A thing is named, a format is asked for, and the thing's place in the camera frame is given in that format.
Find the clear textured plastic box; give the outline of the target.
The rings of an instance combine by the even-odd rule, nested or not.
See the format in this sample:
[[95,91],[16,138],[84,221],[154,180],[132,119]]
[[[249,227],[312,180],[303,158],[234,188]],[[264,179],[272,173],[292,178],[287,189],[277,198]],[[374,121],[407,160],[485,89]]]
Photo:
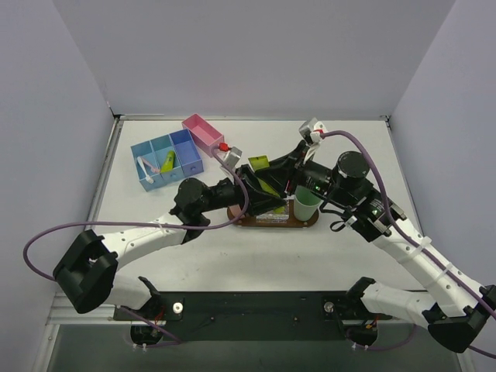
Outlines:
[[285,224],[290,218],[289,206],[276,208],[256,217],[256,223],[261,224]]

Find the green plastic cup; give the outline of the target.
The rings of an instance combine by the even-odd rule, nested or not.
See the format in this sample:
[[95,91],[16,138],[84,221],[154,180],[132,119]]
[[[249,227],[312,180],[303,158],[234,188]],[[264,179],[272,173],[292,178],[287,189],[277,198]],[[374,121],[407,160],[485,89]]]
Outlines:
[[297,186],[294,193],[294,217],[301,222],[307,222],[317,211],[321,199],[310,190]]

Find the yellow green toothpaste tube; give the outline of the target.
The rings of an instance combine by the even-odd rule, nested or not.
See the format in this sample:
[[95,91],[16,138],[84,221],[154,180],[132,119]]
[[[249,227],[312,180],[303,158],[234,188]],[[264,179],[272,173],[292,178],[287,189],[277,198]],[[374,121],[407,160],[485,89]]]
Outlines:
[[160,172],[167,173],[172,171],[174,169],[174,161],[175,161],[175,152],[173,150],[169,150],[160,168]]
[[[265,168],[268,168],[270,166],[270,163],[269,163],[269,160],[267,158],[266,155],[263,155],[263,156],[258,156],[258,157],[249,157],[248,158],[248,161],[250,163],[250,166],[252,168],[253,171],[258,171],[260,169],[265,169]],[[271,194],[273,196],[278,196],[279,194],[276,192],[276,190],[274,188],[272,188],[266,181],[263,181],[262,179],[260,178],[257,178],[259,184],[260,184],[260,187],[261,189],[268,193],[268,194]],[[272,214],[277,214],[277,215],[282,215],[285,211],[285,207],[284,206],[281,206],[281,207],[278,207],[276,209],[274,209],[271,213]]]

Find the pink white toothbrush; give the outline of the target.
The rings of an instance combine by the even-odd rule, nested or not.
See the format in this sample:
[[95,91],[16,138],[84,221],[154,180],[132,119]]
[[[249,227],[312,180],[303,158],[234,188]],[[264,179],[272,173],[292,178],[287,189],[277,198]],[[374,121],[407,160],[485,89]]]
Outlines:
[[152,178],[151,174],[159,174],[160,169],[153,166],[148,160],[144,159],[143,157],[137,157],[136,162],[139,164],[140,168],[142,169],[145,180],[149,184],[154,183],[154,179]]

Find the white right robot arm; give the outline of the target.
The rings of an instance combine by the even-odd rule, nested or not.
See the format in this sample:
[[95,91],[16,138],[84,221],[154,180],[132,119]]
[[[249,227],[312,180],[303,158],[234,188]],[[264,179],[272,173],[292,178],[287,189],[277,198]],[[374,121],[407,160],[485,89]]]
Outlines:
[[332,169],[313,161],[313,150],[299,143],[255,175],[280,193],[290,195],[302,186],[324,205],[336,206],[343,225],[394,258],[423,288],[398,290],[362,277],[347,292],[352,301],[370,313],[426,329],[450,351],[468,350],[495,315],[495,287],[464,276],[386,195],[383,181],[368,180],[378,171],[363,146],[342,153]]

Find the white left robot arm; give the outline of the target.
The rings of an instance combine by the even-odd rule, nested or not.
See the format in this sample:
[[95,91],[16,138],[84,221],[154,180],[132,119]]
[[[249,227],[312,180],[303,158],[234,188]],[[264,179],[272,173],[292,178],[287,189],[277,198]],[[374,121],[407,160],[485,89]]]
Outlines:
[[119,274],[120,269],[165,247],[198,238],[210,224],[205,212],[238,205],[249,215],[259,215],[284,206],[285,200],[263,191],[249,175],[238,184],[225,178],[214,186],[186,178],[174,203],[148,226],[101,236],[88,229],[76,237],[53,277],[77,313],[108,304],[130,308],[142,319],[153,318],[164,306],[160,292],[145,277],[127,277]]

